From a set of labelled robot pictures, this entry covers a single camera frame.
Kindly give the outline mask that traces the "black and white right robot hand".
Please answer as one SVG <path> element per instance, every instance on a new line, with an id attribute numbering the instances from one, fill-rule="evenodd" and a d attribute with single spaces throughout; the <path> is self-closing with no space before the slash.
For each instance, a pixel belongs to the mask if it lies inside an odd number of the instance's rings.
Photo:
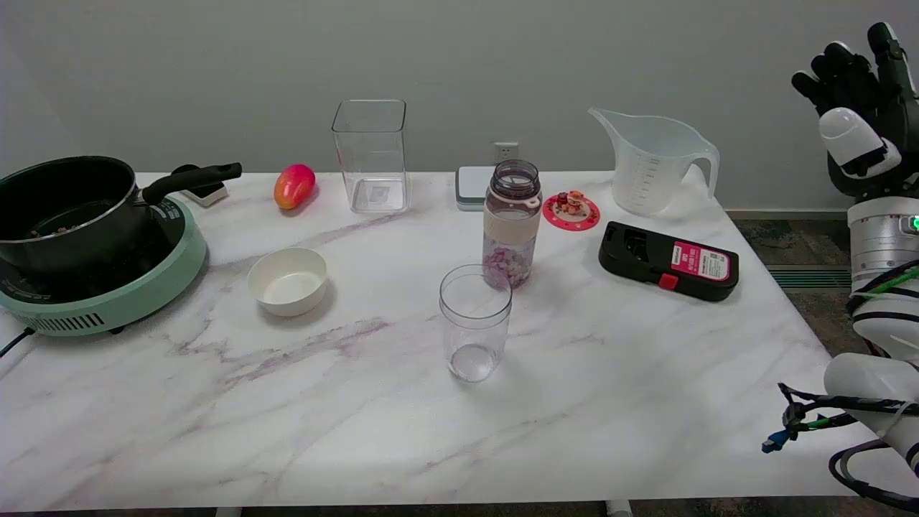
<path id="1" fill-rule="evenodd" d="M 814 105 L 833 186 L 857 202 L 917 197 L 917 83 L 887 22 L 867 30 L 875 62 L 828 44 L 791 84 Z"/>

